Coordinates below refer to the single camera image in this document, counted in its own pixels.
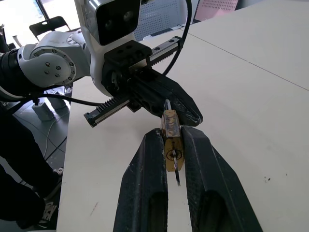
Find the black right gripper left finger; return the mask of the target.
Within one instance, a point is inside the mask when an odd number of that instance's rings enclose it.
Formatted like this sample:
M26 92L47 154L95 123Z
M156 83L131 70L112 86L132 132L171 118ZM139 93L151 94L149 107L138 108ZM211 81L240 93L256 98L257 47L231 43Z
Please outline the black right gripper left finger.
M144 135L121 182L113 232L167 232L168 183L158 129Z

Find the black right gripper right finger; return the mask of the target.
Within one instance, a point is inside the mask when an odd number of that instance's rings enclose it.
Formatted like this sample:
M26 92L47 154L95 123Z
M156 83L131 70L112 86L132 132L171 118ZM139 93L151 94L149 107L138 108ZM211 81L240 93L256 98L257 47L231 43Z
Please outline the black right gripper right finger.
M192 232L263 232L241 182L209 138L183 126Z

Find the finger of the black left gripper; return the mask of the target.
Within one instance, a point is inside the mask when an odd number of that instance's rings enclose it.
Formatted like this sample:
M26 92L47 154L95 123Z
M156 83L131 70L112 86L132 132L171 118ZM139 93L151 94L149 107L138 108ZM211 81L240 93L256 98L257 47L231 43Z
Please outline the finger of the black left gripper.
M202 113L193 98L189 96L177 82L154 69L142 69L134 75L133 81L136 79L144 81L157 79L162 82L166 90L164 96L170 101L172 109L176 111L180 124L198 126L202 123Z
M164 110L165 88L161 81L136 79L131 84L132 99L150 114L161 117Z

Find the brass padlock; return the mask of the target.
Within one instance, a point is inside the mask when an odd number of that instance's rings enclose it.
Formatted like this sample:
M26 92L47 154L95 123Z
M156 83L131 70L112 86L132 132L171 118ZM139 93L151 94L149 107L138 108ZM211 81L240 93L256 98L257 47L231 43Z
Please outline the brass padlock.
M178 115L168 99L164 102L161 117L161 136L164 141L164 156L168 172L180 171L184 164L184 148Z

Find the silver padlock key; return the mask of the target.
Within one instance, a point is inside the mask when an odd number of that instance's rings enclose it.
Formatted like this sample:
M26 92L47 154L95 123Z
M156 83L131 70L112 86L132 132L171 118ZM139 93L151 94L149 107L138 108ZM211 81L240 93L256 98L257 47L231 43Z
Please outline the silver padlock key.
M178 156L179 156L179 151L175 143L172 142L172 158L173 158L173 164L174 164L174 171L175 171L177 185L180 186L181 183L180 183L180 176L179 176Z

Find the white perforated chair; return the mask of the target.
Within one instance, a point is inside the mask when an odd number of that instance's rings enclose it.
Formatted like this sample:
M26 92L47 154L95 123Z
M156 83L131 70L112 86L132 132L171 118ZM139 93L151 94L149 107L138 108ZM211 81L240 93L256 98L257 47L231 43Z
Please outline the white perforated chair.
M185 0L149 0L140 6L137 41L144 37L184 24L187 16Z

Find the black chair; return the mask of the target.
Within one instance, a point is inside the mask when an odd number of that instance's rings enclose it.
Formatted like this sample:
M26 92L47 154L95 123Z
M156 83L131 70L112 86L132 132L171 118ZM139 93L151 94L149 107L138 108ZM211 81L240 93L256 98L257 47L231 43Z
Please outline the black chair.
M42 22L30 25L29 29L34 35L34 37L37 39L37 41L40 41L38 38L39 35L42 35L48 31L55 31L55 29L63 26L66 26L70 30L70 27L68 26L65 19L61 16L56 16Z

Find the black and white shoe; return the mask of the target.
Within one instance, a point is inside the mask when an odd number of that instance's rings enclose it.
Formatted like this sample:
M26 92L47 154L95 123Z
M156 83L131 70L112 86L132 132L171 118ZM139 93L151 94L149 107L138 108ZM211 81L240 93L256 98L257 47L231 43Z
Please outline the black and white shoe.
M44 230L56 229L63 172L64 172L63 167L54 169L54 173L58 175L58 181L54 190L46 198L44 198L45 210L41 220L37 225L40 229Z

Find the pink perforated chair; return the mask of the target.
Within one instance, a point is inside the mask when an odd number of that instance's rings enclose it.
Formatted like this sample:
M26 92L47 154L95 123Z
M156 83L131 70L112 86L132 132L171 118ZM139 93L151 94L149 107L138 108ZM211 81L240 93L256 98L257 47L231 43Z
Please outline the pink perforated chair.
M234 12L239 0L199 0L194 20L204 21Z

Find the white power adapter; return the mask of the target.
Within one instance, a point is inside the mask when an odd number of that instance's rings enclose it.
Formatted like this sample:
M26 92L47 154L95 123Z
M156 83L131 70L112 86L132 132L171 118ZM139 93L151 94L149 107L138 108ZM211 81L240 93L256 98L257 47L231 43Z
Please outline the white power adapter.
M45 102L39 102L31 107L40 121L50 121L54 118L53 112L49 109Z

